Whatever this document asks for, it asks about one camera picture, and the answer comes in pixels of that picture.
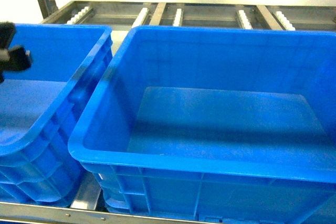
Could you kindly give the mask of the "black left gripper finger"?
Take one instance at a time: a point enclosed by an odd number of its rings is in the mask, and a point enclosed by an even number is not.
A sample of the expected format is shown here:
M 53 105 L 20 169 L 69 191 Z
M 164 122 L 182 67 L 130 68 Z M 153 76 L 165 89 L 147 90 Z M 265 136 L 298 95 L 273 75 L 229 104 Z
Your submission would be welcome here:
M 3 72 L 21 72 L 32 66 L 33 60 L 30 51 L 22 46 L 12 49 L 1 49 L 1 82 L 4 82 Z

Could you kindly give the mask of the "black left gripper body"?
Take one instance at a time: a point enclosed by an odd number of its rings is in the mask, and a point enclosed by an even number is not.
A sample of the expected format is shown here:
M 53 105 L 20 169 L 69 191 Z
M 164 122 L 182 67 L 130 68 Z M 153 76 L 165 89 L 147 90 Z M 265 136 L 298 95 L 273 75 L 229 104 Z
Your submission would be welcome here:
M 16 33 L 15 24 L 12 22 L 0 23 L 0 49 L 8 49 Z

